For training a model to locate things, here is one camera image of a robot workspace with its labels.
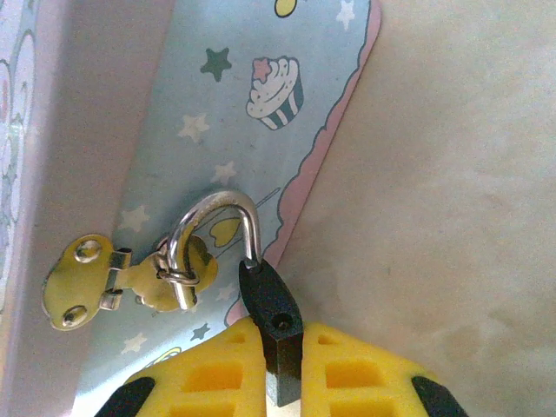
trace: padlock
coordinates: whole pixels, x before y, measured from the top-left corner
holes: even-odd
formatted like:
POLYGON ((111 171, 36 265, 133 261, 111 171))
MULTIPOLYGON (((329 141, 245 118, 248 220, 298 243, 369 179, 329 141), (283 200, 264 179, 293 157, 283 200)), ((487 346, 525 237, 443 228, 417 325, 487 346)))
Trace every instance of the padlock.
MULTIPOLYGON (((267 361, 267 394, 277 406, 285 406, 301 397, 303 323, 294 297, 261 257, 259 219, 248 195, 233 189, 206 195, 175 226, 168 240, 167 264, 170 273, 175 273, 176 294, 181 291, 180 276, 195 278, 189 272, 187 252, 179 252, 180 248, 183 251, 189 246, 189 237, 204 217, 225 208, 237 209, 242 219, 245 259, 240 264, 240 290, 245 307, 261 331, 267 361)), ((163 278, 172 281, 172 277, 163 278)))

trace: padlock shackle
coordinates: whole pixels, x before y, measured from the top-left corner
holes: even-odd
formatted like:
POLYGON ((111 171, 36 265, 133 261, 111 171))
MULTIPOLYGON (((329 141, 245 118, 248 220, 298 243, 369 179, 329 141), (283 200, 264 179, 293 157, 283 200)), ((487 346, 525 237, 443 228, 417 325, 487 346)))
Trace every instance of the padlock shackle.
POLYGON ((176 296, 180 307, 185 307, 181 301, 182 286, 195 285, 198 282, 191 269, 189 261, 189 238, 199 226, 202 219, 217 209, 237 209, 242 219, 243 240, 245 242, 245 265, 258 268, 261 265, 261 231, 257 208, 251 198, 235 189, 219 189, 205 195, 175 225, 174 231, 166 242, 168 272, 166 279, 174 283, 176 296))

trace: cupcake illustration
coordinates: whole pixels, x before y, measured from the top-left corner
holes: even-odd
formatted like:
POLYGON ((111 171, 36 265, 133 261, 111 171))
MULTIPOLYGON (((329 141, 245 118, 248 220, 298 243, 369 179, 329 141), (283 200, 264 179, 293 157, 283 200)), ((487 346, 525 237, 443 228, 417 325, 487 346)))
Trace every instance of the cupcake illustration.
POLYGON ((253 77, 247 114, 269 129, 283 128, 303 105, 299 62, 295 58, 267 57, 253 61, 253 77))

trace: green star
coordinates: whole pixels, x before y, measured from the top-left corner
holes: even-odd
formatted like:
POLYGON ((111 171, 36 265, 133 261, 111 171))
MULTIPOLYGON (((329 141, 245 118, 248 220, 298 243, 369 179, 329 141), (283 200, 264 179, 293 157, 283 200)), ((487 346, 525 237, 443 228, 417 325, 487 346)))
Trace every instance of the green star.
POLYGON ((215 76, 217 83, 222 80, 222 72, 232 68, 228 61, 229 48, 224 48, 220 52, 214 52, 211 48, 207 49, 207 63, 201 67, 201 72, 210 72, 215 76))

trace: pink border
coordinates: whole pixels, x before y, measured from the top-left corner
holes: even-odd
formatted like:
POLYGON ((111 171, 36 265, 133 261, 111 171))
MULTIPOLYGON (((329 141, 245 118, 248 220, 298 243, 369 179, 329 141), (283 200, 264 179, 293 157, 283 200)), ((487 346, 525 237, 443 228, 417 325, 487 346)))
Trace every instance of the pink border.
POLYGON ((305 205, 309 192, 313 187, 314 180, 319 172, 324 157, 328 152, 328 147, 334 138, 334 134, 338 129, 340 120, 346 110, 349 99, 354 92, 368 55, 373 48, 374 41, 379 34, 381 26, 381 4, 373 0, 369 11, 369 21, 367 27, 367 41, 359 54, 359 68, 356 70, 347 82, 344 94, 340 101, 328 114, 327 124, 322 129, 314 141, 313 150, 309 153, 305 161, 301 163, 299 174, 284 189, 281 195, 278 213, 282 218, 282 225, 278 229, 278 236, 274 242, 265 251, 265 259, 273 266, 276 266, 281 259, 289 237, 294 231, 294 226, 301 214, 301 210, 305 205))

